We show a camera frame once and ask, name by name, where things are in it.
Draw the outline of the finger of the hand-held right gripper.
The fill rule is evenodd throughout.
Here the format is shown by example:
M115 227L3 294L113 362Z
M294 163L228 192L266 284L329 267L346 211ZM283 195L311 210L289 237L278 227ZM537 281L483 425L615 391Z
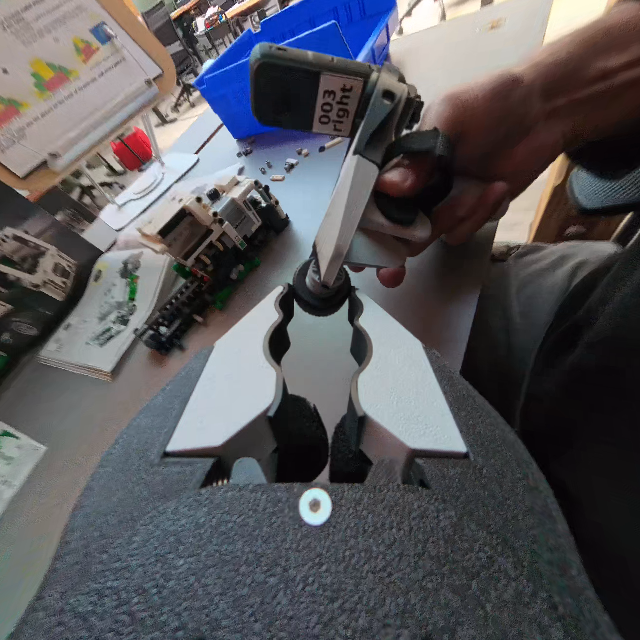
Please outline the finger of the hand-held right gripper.
M350 150L344 158L313 248L319 282L334 288L343 265L373 266L366 250L372 247L358 226L379 175L379 167Z

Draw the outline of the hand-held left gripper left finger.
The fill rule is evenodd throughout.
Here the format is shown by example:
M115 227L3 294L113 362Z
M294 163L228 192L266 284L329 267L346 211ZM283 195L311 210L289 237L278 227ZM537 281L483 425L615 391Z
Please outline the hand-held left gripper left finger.
M279 285L216 341L165 445L167 456L233 465L265 461L276 451L271 421L285 393L281 363L293 314L292 287Z

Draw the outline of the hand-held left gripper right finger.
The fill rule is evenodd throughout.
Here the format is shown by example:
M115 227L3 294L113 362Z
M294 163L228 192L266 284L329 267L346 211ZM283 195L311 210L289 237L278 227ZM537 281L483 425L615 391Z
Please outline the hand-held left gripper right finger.
M349 297L349 444L370 461L469 457L424 345L366 294Z

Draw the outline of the grey ribbed cylinder piece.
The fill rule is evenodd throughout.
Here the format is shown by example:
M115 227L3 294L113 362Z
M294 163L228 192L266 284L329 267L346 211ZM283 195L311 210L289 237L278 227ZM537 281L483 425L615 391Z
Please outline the grey ribbed cylinder piece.
M316 259L310 261L307 275L305 276L305 286L311 294L319 298L327 298L334 295L343 288L346 283L346 272L340 268L338 274L331 285L324 284L322 281L319 262Z

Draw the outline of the small black toy wheel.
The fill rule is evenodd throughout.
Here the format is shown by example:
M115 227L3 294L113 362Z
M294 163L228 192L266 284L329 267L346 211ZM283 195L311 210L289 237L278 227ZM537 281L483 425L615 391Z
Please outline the small black toy wheel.
M315 258L310 257L308 260L301 263L294 273L292 278L294 298L298 306L306 313L316 317L330 316L340 310L343 304L348 300L351 294L351 279L347 270L343 268L347 276L346 283L343 288L338 290L336 294L327 298L314 296L305 286L305 276L307 275L307 270L312 259Z

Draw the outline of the person's right forearm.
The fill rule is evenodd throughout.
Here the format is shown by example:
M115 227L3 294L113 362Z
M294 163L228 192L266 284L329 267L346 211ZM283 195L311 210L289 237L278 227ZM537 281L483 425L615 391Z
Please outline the person's right forearm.
M521 69L533 108L526 148L538 162L567 152L596 172L639 167L639 2L544 48Z

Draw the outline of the toy truck set box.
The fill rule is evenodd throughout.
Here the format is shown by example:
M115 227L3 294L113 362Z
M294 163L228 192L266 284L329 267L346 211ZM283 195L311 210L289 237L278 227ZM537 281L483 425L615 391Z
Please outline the toy truck set box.
M1 183L1 380L82 296L102 251Z

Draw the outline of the person's right hand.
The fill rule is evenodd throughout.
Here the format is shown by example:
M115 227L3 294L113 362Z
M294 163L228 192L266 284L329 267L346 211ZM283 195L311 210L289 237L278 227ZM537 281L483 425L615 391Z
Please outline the person's right hand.
M454 176L463 185L432 213L427 240L402 241L410 258L441 237L466 242L548 166L557 138L542 106L521 69L459 87L429 106L422 127L450 137Z

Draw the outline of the blue plastic bin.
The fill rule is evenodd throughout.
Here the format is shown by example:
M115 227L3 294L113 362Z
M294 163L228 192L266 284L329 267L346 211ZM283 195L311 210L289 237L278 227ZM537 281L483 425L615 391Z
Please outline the blue plastic bin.
M264 38L264 31L246 31L219 58L203 69L194 87L219 116L235 139L268 131L253 116L250 100L250 54L262 42L351 58L351 51L339 24L332 20L295 37Z
M395 1L300 1L263 21L253 44L379 63L396 25Z

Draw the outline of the scattered small toy brick pieces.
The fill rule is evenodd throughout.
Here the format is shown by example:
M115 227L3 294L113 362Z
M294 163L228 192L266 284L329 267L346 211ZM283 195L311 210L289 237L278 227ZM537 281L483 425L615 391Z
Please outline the scattered small toy brick pieces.
M261 180L282 182L290 174L316 178L327 165L338 172L348 139L338 134L311 135L270 132L236 141L233 157L244 174Z

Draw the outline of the person's grey pants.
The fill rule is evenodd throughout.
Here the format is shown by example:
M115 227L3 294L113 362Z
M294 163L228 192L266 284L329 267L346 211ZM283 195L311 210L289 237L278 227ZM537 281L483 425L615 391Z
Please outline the person's grey pants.
M492 263L461 375L516 427L525 382L556 311L580 281L622 251L608 241L532 243Z

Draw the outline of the partly built toy truck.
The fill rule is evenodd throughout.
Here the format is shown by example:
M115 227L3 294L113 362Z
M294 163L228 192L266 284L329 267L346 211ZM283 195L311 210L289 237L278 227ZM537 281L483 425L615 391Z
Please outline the partly built toy truck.
M260 267L261 249L289 223L279 199L258 179L222 174L194 191L173 192L139 234L173 260L182 283L137 338L160 356L182 349L187 332L225 308Z

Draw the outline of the instruction booklet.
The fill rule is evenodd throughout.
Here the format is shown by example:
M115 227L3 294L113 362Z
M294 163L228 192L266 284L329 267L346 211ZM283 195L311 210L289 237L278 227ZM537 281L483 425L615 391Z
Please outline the instruction booklet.
M112 381L136 332L152 315L173 260L148 248L104 253L95 263L77 306L38 354L64 371Z

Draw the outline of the white clipboard stand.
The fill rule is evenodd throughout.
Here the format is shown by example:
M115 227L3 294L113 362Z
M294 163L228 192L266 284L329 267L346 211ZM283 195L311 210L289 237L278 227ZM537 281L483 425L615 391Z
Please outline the white clipboard stand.
M152 148L152 162L129 187L105 206L99 219L110 228L121 231L162 198L172 186L199 162L196 154L163 154L148 112L141 119Z

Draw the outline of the red container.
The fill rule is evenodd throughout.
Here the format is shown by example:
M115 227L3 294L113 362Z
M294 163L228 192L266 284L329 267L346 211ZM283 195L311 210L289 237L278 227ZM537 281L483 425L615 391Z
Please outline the red container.
M135 172L151 162L153 151L148 135L138 126L132 132L110 142L111 151L123 167Z

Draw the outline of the green white sticker sheet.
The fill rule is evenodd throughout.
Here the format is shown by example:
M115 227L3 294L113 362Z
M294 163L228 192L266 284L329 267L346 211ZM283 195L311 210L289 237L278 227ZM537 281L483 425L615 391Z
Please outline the green white sticker sheet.
M46 451L45 445L1 422L1 515Z

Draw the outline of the wooden clipboard with instruction sheet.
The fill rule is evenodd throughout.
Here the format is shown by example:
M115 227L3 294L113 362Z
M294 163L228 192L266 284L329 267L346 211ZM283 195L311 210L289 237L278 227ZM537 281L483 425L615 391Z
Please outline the wooden clipboard with instruction sheet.
M176 78L128 1L2 1L1 181L53 186Z

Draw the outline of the black mesh office chair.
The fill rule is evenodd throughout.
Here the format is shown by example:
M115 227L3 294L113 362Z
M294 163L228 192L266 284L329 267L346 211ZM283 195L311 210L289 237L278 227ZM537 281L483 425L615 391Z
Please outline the black mesh office chair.
M615 178L576 168L569 176L567 193L581 215L614 216L638 212L639 168Z

